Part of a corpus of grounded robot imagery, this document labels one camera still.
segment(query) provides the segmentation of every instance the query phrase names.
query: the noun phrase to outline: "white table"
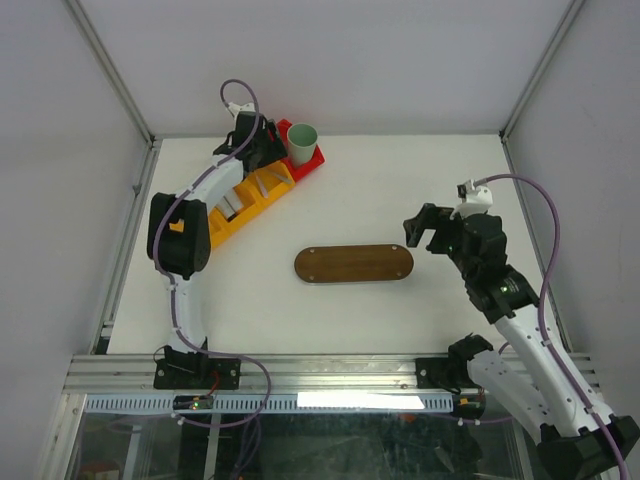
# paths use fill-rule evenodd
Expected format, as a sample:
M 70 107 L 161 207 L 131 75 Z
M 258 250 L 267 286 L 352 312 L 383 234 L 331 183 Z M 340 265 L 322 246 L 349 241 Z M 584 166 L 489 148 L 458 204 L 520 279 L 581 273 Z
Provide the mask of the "white table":
M 165 140 L 149 199 L 186 186 L 221 139 Z M 242 353 L 443 352 L 470 332 L 502 338 L 467 299 L 445 256 L 411 252 L 401 281 L 303 283 L 293 261 L 313 245 L 398 243 L 421 205 L 458 203 L 456 185 L 506 172 L 499 139 L 478 136 L 321 137 L 326 163 L 212 252 L 204 319 L 209 347 Z M 534 289 L 541 274 L 513 184 L 491 184 L 510 263 Z M 109 353 L 151 353 L 166 343 L 167 293 L 146 255 L 148 202 L 119 304 Z

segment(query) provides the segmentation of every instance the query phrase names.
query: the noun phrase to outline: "wooden board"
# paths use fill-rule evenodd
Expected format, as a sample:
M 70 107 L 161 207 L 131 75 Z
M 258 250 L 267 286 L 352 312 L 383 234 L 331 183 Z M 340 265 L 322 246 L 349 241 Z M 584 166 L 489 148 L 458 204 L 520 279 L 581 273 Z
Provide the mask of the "wooden board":
M 294 262 L 307 283 L 401 280 L 413 270 L 411 253 L 400 245 L 309 247 Z

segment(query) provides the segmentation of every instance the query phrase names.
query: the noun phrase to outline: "perforated metal strip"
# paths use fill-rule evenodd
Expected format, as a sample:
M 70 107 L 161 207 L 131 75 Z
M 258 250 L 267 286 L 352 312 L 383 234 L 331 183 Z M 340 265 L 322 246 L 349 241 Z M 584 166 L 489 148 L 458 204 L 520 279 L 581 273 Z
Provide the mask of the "perforated metal strip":
M 453 411 L 453 399 L 449 393 L 425 393 L 417 395 L 424 404 L 425 413 L 447 413 Z M 169 414 L 173 405 L 172 394 L 155 395 L 90 395 L 85 411 L 87 413 L 119 413 L 127 415 Z M 213 408 L 199 410 L 199 413 L 251 413 L 254 412 L 262 395 L 221 395 L 215 399 Z M 399 412 L 402 410 L 383 410 Z M 353 413 L 381 412 L 377 409 L 344 407 L 299 407 L 297 395 L 272 395 L 263 413 Z

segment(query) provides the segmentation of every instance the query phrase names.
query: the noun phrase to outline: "gray wall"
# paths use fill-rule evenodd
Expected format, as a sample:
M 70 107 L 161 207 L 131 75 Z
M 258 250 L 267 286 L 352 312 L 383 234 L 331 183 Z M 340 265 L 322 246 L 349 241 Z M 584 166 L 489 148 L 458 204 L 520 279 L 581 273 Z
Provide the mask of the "gray wall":
M 389 134 L 497 132 L 568 0 L 82 3 L 154 133 L 228 132 L 231 76 L 269 116 Z
M 606 398 L 640 421 L 640 2 L 588 0 L 510 138 L 518 172 L 546 185 L 562 220 L 553 291 Z M 536 237 L 551 223 L 527 195 Z M 640 448 L 630 462 L 640 476 Z
M 62 2 L 0 2 L 0 477 L 32 478 L 143 144 Z

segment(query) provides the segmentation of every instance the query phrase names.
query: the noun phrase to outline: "white cup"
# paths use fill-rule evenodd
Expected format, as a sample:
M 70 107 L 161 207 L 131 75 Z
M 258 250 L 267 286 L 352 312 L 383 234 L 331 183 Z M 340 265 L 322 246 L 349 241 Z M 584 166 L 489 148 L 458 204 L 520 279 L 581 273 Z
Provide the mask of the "white cup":
M 289 159 L 294 167 L 299 168 L 313 157 L 318 145 L 318 132 L 311 125 L 296 123 L 287 132 L 289 142 Z

